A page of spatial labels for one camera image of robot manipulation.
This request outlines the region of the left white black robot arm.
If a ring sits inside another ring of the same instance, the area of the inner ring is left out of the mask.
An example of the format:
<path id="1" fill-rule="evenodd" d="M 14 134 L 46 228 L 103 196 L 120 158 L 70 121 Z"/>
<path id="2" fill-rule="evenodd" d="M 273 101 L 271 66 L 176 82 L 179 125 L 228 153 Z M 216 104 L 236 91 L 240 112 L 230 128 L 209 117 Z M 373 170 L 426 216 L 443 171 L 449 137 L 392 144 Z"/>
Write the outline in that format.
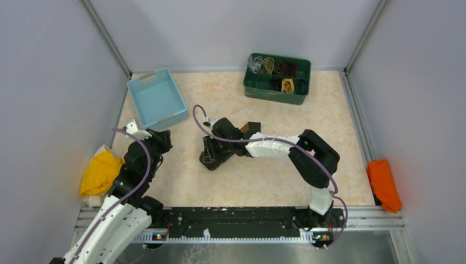
<path id="1" fill-rule="evenodd" d="M 163 155 L 173 147 L 170 130 L 114 131 L 133 139 L 119 175 L 80 239 L 63 257 L 52 258 L 51 263 L 115 263 L 144 229 L 159 227 L 165 220 L 163 204 L 145 192 Z"/>

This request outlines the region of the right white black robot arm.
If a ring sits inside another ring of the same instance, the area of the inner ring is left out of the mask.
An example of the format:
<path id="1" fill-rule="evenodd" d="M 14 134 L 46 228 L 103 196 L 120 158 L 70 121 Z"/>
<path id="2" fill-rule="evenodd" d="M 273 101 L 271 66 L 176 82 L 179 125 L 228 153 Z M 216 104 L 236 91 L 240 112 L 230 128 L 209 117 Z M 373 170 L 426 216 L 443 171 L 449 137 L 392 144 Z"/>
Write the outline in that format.
<path id="1" fill-rule="evenodd" d="M 237 128 L 227 118 L 206 118 L 201 126 L 210 129 L 199 156 L 208 170 L 218 169 L 232 156 L 289 160 L 311 188 L 307 211 L 296 216 L 296 226 L 309 230 L 330 225 L 334 204 L 330 184 L 340 155 L 316 132 L 306 129 L 295 136 L 269 136 L 261 132 L 260 122 Z"/>

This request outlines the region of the brown blue floral tie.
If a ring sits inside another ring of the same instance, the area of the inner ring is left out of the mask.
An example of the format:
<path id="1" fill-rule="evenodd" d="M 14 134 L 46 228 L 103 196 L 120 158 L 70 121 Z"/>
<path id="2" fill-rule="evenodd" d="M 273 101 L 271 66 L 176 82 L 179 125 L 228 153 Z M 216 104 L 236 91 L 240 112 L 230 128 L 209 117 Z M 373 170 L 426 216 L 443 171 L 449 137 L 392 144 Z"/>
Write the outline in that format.
<path id="1" fill-rule="evenodd" d="M 242 128 L 236 128 L 227 119 L 222 118 L 214 124 L 205 122 L 204 125 L 211 128 L 211 133 L 225 139 L 244 140 L 261 131 L 260 122 L 247 122 Z M 203 137 L 204 150 L 199 156 L 199 161 L 210 171 L 214 171 L 232 156 L 251 155 L 246 151 L 245 143 L 231 143 L 214 139 L 208 135 Z"/>

